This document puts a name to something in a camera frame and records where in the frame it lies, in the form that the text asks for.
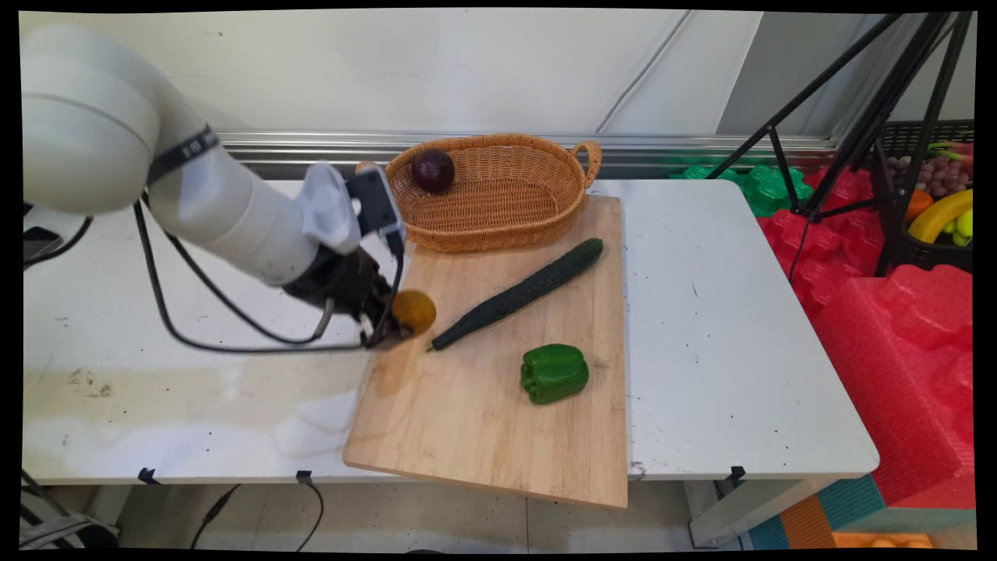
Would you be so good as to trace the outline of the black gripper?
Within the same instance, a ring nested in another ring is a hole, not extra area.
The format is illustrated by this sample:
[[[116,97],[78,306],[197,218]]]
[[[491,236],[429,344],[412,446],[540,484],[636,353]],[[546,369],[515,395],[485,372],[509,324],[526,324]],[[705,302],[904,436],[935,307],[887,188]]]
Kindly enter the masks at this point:
[[[394,313],[398,284],[388,283],[363,249],[343,256],[321,246],[304,273],[282,288],[321,310],[317,330],[327,328],[334,315],[351,317],[359,325],[363,349],[392,348],[412,337]]]

